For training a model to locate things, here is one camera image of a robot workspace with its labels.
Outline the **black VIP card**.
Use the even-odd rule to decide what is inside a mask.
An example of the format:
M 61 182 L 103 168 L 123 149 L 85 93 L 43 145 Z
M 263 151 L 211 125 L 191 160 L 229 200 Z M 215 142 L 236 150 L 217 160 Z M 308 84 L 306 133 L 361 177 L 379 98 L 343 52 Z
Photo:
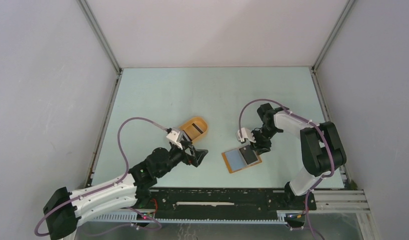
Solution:
M 259 161 L 258 157 L 256 156 L 255 152 L 252 150 L 250 145 L 245 145 L 239 148 L 239 152 L 244 158 L 244 161 L 247 165 L 252 165 Z

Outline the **orange oval plastic tray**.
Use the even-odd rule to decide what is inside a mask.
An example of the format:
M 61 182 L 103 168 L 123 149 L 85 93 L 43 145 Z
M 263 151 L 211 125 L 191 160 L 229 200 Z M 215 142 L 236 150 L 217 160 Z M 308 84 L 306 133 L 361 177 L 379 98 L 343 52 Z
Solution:
M 208 132 L 207 122 L 200 116 L 195 116 L 179 126 L 183 132 L 182 140 L 197 143 L 203 139 Z

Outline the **orange leather card holder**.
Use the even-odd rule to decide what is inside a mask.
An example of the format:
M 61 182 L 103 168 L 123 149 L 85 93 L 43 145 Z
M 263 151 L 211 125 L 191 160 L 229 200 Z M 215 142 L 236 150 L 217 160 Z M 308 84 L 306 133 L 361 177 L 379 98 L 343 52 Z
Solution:
M 230 174 L 233 174 L 233 173 L 239 172 L 241 170 L 244 170 L 246 168 L 258 165 L 258 164 L 260 164 L 262 162 L 262 159 L 260 158 L 260 156 L 257 155 L 256 152 L 253 150 L 255 152 L 256 156 L 258 157 L 259 161 L 255 162 L 254 164 L 251 164 L 251 165 L 246 164 L 243 156 L 241 155 L 241 153 L 239 151 L 239 148 L 241 148 L 243 146 L 247 146 L 247 145 L 250 145 L 250 144 L 244 144 L 244 145 L 242 145 L 240 147 L 228 150 L 228 151 L 223 152 L 221 154 L 222 159 L 223 159 L 223 161 L 224 161 L 224 163 L 226 165 L 226 168 L 227 168 L 227 170 L 228 170 L 228 172 Z

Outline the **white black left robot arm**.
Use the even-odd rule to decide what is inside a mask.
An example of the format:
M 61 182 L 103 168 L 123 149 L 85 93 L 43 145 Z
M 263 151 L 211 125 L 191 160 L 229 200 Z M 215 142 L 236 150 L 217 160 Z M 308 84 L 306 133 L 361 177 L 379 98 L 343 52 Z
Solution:
M 198 167 L 206 149 L 196 149 L 190 141 L 181 141 L 170 149 L 158 147 L 145 160 L 134 165 L 126 174 L 84 189 L 56 190 L 43 208 L 48 235 L 52 240 L 62 239 L 77 227 L 118 209 L 150 204 L 150 188 L 179 163 Z

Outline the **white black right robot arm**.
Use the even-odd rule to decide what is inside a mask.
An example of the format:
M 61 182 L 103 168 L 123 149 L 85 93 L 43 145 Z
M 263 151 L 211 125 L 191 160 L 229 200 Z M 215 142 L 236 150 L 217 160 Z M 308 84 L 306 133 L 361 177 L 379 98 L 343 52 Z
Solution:
M 262 127 L 251 131 L 251 148 L 258 155 L 270 152 L 271 139 L 277 133 L 287 132 L 300 140 L 303 167 L 285 185 L 283 195 L 285 206 L 296 209 L 303 203 L 303 195 L 347 162 L 338 130 L 331 121 L 316 124 L 270 103 L 260 105 L 257 114 Z

